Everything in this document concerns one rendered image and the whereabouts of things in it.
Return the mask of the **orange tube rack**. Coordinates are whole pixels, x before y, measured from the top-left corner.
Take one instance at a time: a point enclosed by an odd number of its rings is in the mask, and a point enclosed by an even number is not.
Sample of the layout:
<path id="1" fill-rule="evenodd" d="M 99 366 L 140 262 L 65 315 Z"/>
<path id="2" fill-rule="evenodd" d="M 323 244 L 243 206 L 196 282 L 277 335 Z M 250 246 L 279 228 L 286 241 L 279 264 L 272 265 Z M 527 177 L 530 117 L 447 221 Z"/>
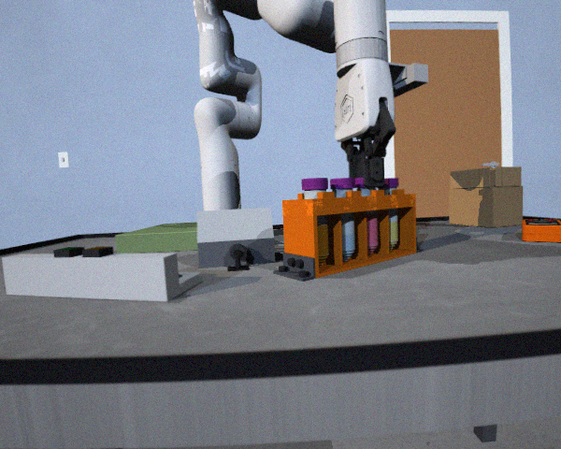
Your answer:
<path id="1" fill-rule="evenodd" d="M 372 190 L 371 196 L 361 191 L 346 191 L 346 197 L 334 192 L 317 193 L 318 199 L 282 200 L 284 252 L 315 258 L 315 279 L 342 271 L 416 253 L 416 197 L 405 195 L 405 189 Z M 397 209 L 398 242 L 389 251 L 389 213 Z M 367 211 L 378 214 L 378 245 L 367 255 Z M 354 212 L 355 250 L 342 264 L 341 213 Z M 329 255 L 319 267 L 317 216 L 327 215 Z"/>

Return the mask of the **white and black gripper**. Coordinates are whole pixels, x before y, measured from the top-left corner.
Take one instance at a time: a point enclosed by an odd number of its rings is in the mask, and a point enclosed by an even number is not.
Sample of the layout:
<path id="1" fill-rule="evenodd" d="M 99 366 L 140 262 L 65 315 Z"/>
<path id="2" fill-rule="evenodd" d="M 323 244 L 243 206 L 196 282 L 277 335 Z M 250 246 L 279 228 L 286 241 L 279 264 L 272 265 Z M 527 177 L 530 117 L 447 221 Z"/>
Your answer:
<path id="1" fill-rule="evenodd" d="M 396 132 L 389 64 L 379 58 L 356 59 L 341 65 L 337 76 L 335 139 L 347 154 L 349 178 L 364 174 L 365 186 L 383 186 L 383 157 Z"/>

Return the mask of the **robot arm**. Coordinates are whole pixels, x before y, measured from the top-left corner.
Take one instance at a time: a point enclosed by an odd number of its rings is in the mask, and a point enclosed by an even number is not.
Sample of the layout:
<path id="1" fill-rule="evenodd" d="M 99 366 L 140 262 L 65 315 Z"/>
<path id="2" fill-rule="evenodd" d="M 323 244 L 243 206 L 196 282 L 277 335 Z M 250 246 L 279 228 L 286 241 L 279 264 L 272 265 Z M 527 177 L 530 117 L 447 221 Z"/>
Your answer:
<path id="1" fill-rule="evenodd" d="M 395 97 L 428 83 L 428 65 L 388 62 L 385 0 L 194 0 L 201 84 L 237 98 L 207 97 L 194 108 L 204 210 L 241 209 L 238 153 L 231 138 L 255 138 L 262 123 L 260 70 L 236 57 L 224 10 L 264 19 L 281 36 L 336 53 L 337 69 L 362 58 L 386 61 Z"/>

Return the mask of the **brown cardboard box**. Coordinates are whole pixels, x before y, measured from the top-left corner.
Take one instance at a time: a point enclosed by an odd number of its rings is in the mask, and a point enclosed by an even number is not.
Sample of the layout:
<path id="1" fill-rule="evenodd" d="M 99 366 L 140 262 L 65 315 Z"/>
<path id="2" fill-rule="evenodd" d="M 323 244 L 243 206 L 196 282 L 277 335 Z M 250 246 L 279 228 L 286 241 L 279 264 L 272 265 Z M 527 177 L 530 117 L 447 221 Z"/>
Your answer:
<path id="1" fill-rule="evenodd" d="M 522 167 L 452 171 L 449 215 L 451 225 L 522 225 Z"/>

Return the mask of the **grey button housing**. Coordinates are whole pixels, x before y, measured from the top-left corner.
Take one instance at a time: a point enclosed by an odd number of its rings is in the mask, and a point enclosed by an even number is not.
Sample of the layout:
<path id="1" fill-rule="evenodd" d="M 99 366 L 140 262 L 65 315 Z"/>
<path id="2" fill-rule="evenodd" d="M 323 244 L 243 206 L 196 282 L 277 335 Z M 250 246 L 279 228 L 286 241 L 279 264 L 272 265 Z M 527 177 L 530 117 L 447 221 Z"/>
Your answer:
<path id="1" fill-rule="evenodd" d="M 198 211 L 197 248 L 199 268 L 275 262 L 270 208 Z"/>

